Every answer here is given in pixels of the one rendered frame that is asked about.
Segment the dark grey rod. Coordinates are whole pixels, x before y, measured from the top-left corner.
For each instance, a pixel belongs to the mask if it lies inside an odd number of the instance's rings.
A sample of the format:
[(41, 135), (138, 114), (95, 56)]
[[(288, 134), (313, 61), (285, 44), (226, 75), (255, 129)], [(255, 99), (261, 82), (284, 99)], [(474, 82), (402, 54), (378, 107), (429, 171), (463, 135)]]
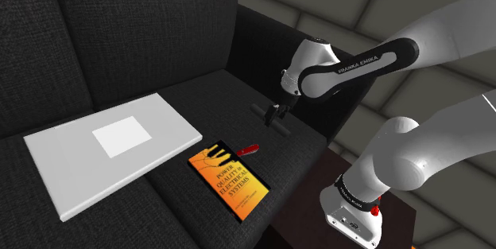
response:
[[(250, 110), (257, 116), (259, 119), (262, 121), (265, 121), (265, 111), (263, 111), (260, 107), (258, 107), (256, 104), (251, 104), (250, 105)], [(278, 121), (273, 120), (269, 124), (270, 128), (273, 128), (276, 132), (278, 132), (280, 135), (283, 137), (287, 137), (290, 135), (290, 131), (286, 129), (284, 126), (282, 126)]]

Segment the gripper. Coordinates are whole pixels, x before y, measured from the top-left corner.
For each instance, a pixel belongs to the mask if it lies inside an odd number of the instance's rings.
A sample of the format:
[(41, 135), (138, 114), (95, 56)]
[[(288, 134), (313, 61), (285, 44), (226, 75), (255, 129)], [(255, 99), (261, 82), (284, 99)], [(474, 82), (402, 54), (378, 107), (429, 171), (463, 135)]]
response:
[(286, 113), (295, 106), (299, 98), (299, 95), (294, 95), (283, 90), (281, 92), (280, 105), (270, 105), (264, 114), (264, 124), (270, 126), (275, 117), (283, 119)]

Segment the red pocket knife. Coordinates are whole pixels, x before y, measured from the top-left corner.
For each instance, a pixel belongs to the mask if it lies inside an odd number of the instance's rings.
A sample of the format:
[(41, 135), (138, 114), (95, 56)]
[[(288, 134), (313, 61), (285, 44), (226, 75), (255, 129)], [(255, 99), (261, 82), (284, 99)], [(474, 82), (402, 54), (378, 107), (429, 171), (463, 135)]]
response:
[(242, 149), (238, 150), (236, 152), (236, 154), (239, 157), (242, 157), (242, 156), (245, 156), (245, 155), (254, 154), (254, 153), (258, 152), (258, 150), (259, 150), (259, 145), (258, 144), (253, 144), (251, 146), (248, 146), (248, 147), (245, 147), (245, 148), (242, 148)]

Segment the orange and black book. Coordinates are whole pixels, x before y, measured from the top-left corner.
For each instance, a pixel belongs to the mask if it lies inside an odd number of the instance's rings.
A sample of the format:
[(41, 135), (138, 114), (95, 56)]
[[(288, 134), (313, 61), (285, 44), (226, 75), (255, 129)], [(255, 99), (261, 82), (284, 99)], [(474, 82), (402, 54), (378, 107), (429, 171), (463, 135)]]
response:
[(224, 141), (201, 150), (188, 164), (241, 223), (270, 192), (270, 186)]

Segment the black fabric sofa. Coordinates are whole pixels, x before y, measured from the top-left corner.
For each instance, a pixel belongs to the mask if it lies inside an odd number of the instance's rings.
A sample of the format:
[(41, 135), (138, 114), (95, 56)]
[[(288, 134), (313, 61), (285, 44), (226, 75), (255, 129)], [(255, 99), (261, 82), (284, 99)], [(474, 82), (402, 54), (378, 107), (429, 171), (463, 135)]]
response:
[[(0, 0), (0, 249), (254, 249), (370, 84), (304, 99), (282, 136), (250, 109), (283, 95), (305, 35), (238, 0)], [(25, 136), (158, 93), (202, 135), (61, 221)], [(188, 164), (223, 140), (270, 187), (238, 222)]]

